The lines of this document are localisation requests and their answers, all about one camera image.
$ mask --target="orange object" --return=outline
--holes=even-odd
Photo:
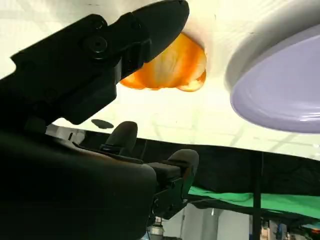
[[[320,234],[320,229],[312,228],[311,232],[313,232],[314,234]]]
[[[181,33],[161,54],[120,83],[132,89],[177,88],[199,90],[206,80],[207,58],[204,50]]]

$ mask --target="white wall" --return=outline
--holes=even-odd
[[[201,240],[204,222],[204,213],[208,209],[198,209],[192,204],[185,208],[185,217],[182,227],[183,240]]]
[[[165,237],[181,237],[182,224],[184,220],[185,209],[182,209],[170,220],[164,220],[162,222]]]
[[[249,240],[249,217],[224,210],[218,220],[217,240]]]
[[[71,141],[80,144],[85,139],[85,131],[81,129],[68,128],[56,125],[49,125],[46,134],[60,139],[68,140],[72,133]]]
[[[198,209],[188,204],[172,219],[162,223],[164,236],[183,240],[217,240],[219,210]]]

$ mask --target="green cloth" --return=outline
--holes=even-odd
[[[253,193],[216,193],[192,186],[190,195],[209,197],[226,203],[253,207]],[[285,211],[320,219],[320,196],[261,194],[261,208],[271,211]]]

